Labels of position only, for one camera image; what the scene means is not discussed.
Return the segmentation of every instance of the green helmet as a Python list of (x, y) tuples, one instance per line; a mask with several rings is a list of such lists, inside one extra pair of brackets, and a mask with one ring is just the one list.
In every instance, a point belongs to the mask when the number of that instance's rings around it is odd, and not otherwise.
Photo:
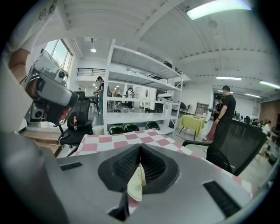
[(113, 126), (109, 129), (109, 134), (110, 135), (115, 135), (115, 134), (122, 134), (124, 133), (123, 127), (121, 125)]
[(122, 111), (120, 110), (120, 109), (114, 109), (113, 111), (112, 111), (113, 113), (121, 113)]
[(146, 130), (151, 129), (151, 128), (155, 128), (155, 129), (159, 130), (159, 125), (158, 125), (158, 123), (156, 123), (154, 121), (149, 121), (149, 122), (147, 122), (145, 128), (146, 128)]
[(139, 128), (136, 124), (127, 124), (124, 127), (125, 132), (139, 131)]

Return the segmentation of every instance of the railing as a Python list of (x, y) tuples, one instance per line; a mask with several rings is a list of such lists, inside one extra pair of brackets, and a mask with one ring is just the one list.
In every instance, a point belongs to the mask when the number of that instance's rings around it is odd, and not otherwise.
[(77, 75), (87, 75), (87, 76), (105, 76), (105, 69), (99, 68), (78, 68)]

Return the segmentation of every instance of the bottle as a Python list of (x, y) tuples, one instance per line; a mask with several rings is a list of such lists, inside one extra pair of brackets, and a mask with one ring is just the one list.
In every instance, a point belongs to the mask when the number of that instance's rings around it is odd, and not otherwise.
[(77, 119), (76, 117), (74, 117), (74, 130), (77, 130), (78, 126), (77, 126)]

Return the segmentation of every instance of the window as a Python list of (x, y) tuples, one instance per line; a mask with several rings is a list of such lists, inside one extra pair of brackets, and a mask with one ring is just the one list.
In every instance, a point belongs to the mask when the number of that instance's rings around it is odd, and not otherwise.
[(50, 41), (50, 42), (48, 42), (47, 46), (45, 47), (45, 50), (46, 50), (50, 55), (52, 55), (53, 49), (54, 49), (54, 47), (56, 46), (56, 43), (57, 43), (57, 40)]
[(63, 40), (53, 40), (48, 42), (45, 50), (54, 58), (63, 70), (68, 72), (72, 54), (65, 46)]

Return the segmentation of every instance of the shelf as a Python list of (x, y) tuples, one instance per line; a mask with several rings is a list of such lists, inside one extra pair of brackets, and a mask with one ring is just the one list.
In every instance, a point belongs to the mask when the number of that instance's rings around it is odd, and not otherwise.
[(107, 113), (107, 123), (138, 123), (148, 121), (160, 121), (177, 119), (176, 116), (166, 115), (163, 113)]
[(117, 45), (114, 46), (111, 62), (141, 69), (166, 79), (182, 77), (175, 70), (154, 58)]
[(159, 100), (149, 100), (149, 99), (136, 99), (136, 98), (124, 98), (124, 97), (107, 97), (107, 100), (113, 100), (113, 101), (130, 101), (130, 102), (147, 102), (147, 103), (161, 103), (163, 104), (163, 101)]
[[(169, 127), (166, 127), (164, 126), (163, 124), (158, 124), (159, 125), (159, 131), (165, 135), (169, 134), (169, 133), (172, 133), (174, 131), (173, 128), (169, 128)], [(140, 131), (144, 131), (146, 128), (144, 126), (142, 127), (139, 127), (139, 130)]]
[(181, 91), (181, 89), (175, 86), (172, 86), (167, 83), (163, 83), (159, 80), (134, 72), (120, 72), (120, 71), (115, 71), (110, 69), (108, 80), (110, 82), (119, 82), (119, 83), (123, 82), (125, 84), (129, 83), (129, 84), (141, 85), (141, 86), (146, 86), (146, 87), (151, 87), (151, 88), (161, 89), (161, 90)]

